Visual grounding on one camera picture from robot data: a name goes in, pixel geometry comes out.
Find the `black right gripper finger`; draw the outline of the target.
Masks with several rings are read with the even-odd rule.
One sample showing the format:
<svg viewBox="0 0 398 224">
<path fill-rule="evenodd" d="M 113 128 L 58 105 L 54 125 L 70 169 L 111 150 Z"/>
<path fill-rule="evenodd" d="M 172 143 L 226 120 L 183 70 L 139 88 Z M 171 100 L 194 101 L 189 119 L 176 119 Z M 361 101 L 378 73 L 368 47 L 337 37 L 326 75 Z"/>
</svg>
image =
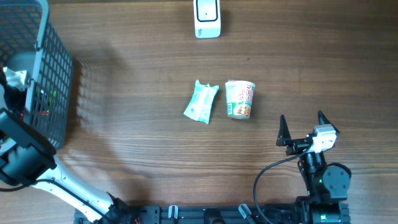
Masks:
<svg viewBox="0 0 398 224">
<path fill-rule="evenodd" d="M 340 134 L 340 131 L 336 128 L 336 126 L 335 126 L 334 124 L 332 124 L 332 123 L 327 119 L 327 117 L 324 115 L 324 113 L 322 112 L 322 110 L 319 110 L 319 111 L 318 111 L 318 122 L 319 122 L 319 125 L 330 124 L 330 125 L 334 128 L 336 134 Z"/>
<path fill-rule="evenodd" d="M 282 114 L 280 116 L 280 126 L 279 133 L 276 140 L 276 146 L 288 146 L 291 145 L 292 138 L 290 135 L 290 131 L 285 119 L 285 116 Z"/>
</svg>

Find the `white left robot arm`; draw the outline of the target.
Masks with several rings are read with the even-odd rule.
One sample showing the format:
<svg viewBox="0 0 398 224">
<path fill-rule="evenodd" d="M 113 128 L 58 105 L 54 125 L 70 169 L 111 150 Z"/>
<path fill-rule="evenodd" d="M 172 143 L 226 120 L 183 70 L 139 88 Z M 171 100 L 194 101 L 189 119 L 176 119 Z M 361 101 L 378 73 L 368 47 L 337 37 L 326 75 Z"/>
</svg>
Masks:
<svg viewBox="0 0 398 224">
<path fill-rule="evenodd" d="M 9 111 L 6 100 L 20 92 L 2 72 L 1 182 L 7 186 L 1 191 L 33 187 L 69 203 L 91 223 L 133 223 L 128 205 L 77 177 L 63 165 L 54 146 L 42 134 Z"/>
</svg>

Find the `cup noodles cup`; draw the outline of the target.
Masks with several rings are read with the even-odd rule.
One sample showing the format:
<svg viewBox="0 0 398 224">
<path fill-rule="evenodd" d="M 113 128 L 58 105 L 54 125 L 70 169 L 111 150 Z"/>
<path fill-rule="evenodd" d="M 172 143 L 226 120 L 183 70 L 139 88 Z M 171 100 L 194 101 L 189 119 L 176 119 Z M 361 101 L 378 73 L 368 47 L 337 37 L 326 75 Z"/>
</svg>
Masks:
<svg viewBox="0 0 398 224">
<path fill-rule="evenodd" d="M 244 80 L 228 80 L 225 87 L 227 117 L 249 119 L 256 85 Z"/>
</svg>

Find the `light green snack packet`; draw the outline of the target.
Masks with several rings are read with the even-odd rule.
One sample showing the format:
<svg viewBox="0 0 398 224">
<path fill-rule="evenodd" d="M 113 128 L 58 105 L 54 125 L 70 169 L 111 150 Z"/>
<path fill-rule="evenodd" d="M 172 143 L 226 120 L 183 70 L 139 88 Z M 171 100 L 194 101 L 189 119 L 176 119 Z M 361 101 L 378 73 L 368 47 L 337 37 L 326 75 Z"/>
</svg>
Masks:
<svg viewBox="0 0 398 224">
<path fill-rule="evenodd" d="M 203 85 L 196 80 L 192 99 L 183 114 L 192 120 L 209 124 L 211 107 L 218 90 L 218 85 Z"/>
</svg>

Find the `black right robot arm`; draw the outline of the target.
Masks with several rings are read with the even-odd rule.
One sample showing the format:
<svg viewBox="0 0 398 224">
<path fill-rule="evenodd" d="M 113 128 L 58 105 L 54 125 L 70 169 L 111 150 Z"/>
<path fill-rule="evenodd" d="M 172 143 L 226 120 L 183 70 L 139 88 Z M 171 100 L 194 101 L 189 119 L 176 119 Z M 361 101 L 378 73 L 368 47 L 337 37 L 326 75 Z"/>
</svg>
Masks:
<svg viewBox="0 0 398 224">
<path fill-rule="evenodd" d="M 351 170 L 343 164 L 327 163 L 324 152 L 335 147 L 339 130 L 318 112 L 319 124 L 305 138 L 292 139 L 284 115 L 276 145 L 285 146 L 288 156 L 298 156 L 298 169 L 307 195 L 297 197 L 291 223 L 350 223 L 348 198 Z"/>
</svg>

